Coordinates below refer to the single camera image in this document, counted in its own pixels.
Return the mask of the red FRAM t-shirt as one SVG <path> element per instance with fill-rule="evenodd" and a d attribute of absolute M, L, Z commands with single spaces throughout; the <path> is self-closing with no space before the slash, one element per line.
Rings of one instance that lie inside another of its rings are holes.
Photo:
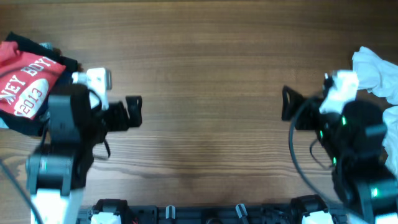
<path fill-rule="evenodd" d="M 33 119 L 66 66 L 1 43 L 1 111 Z"/>

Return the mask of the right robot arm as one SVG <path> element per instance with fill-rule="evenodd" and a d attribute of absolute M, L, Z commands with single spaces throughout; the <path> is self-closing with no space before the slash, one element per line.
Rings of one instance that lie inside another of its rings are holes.
<path fill-rule="evenodd" d="M 354 99 L 340 112 L 321 113 L 326 100 L 304 97 L 284 86 L 282 120 L 290 122 L 288 144 L 292 162 L 303 181 L 324 200 L 300 167 L 294 149 L 294 131 L 314 131 L 332 162 L 333 188 L 344 208 L 368 223 L 397 215 L 397 178 L 381 162 L 387 134 L 382 111 L 370 101 Z"/>

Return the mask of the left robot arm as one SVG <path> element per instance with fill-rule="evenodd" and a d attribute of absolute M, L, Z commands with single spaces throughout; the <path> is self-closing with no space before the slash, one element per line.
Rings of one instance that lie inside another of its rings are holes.
<path fill-rule="evenodd" d="M 87 86 L 54 88 L 48 98 L 50 142 L 40 143 L 26 161 L 32 223 L 76 223 L 93 148 L 107 144 L 109 132 L 127 131 L 142 124 L 142 97 L 102 110 L 92 108 Z"/>

